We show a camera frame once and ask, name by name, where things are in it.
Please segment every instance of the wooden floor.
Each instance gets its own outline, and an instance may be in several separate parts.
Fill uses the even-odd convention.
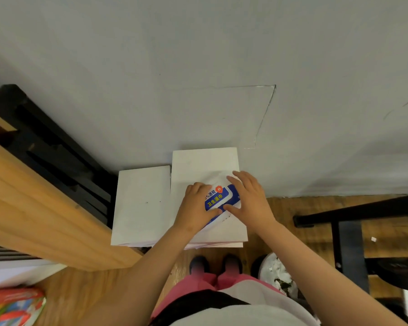
[[[296,229],[294,214],[306,215],[326,210],[359,205],[367,202],[389,199],[395,196],[356,196],[356,197],[302,197],[269,198],[275,218],[310,246],[331,265],[334,264],[331,226],[318,225],[309,229]],[[366,257],[408,256],[408,217],[363,221],[364,254]],[[161,298],[178,281],[188,274],[190,260],[198,254],[205,255],[210,262],[211,271],[219,272],[223,256],[228,252],[237,254],[244,264],[244,273],[249,273],[254,260],[270,249],[255,234],[248,232],[249,241],[243,249],[204,248],[185,251],[178,258],[171,275],[163,289]],[[39,317],[37,326],[69,325],[81,318],[127,269],[99,272],[85,272],[66,268],[38,283],[47,296],[47,305]],[[401,291],[374,276],[370,278],[371,295],[374,297],[399,297]]]

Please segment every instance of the black shoe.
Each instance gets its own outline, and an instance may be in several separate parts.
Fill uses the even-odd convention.
[[[240,261],[240,258],[238,258],[237,256],[233,255],[233,254],[227,254],[223,260],[222,260],[222,272],[225,272],[225,265],[227,263],[233,263],[235,265],[238,265],[239,267],[239,274],[242,274],[243,272],[243,265],[242,265],[242,261]]]
[[[198,255],[198,256],[195,256],[189,264],[189,274],[190,275],[192,274],[192,268],[194,266],[200,265],[200,264],[202,265],[205,273],[210,273],[210,264],[208,263],[207,259],[202,255]]]

